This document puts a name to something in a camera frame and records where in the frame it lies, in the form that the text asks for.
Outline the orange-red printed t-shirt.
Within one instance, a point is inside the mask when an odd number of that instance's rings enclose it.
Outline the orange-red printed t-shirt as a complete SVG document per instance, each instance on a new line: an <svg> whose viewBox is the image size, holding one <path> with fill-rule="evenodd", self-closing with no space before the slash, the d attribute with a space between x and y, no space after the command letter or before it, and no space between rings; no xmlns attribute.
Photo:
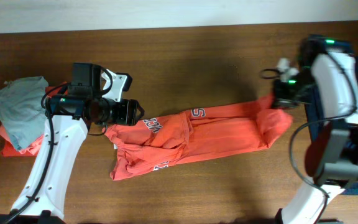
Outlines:
<svg viewBox="0 0 358 224"><path fill-rule="evenodd" d="M293 118L272 108L273 97L143 119L134 126L112 125L106 137L117 160L113 181L167 167L270 148Z"/></svg>

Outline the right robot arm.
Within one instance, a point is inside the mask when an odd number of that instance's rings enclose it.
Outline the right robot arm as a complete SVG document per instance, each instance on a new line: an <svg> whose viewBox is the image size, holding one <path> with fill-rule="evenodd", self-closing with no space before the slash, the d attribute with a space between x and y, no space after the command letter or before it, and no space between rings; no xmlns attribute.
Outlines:
<svg viewBox="0 0 358 224"><path fill-rule="evenodd" d="M328 204L358 182L358 82L350 43L310 35L301 41L298 65L278 65L272 106L294 108L316 87L323 117L302 124L290 137L290 164L303 183L290 203L278 210L275 223L320 223ZM314 124L322 124L323 129L306 150L302 174L293 142Z"/></svg>

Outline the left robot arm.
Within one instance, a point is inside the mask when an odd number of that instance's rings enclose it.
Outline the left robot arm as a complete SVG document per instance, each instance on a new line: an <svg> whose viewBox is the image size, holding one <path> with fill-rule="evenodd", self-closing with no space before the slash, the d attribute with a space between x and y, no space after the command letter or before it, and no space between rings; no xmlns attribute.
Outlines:
<svg viewBox="0 0 358 224"><path fill-rule="evenodd" d="M41 99L42 146L23 191L3 223L63 223L65 195L78 151L92 124L135 125L144 115L137 100L125 100L132 77L92 63L74 63L71 82Z"/></svg>

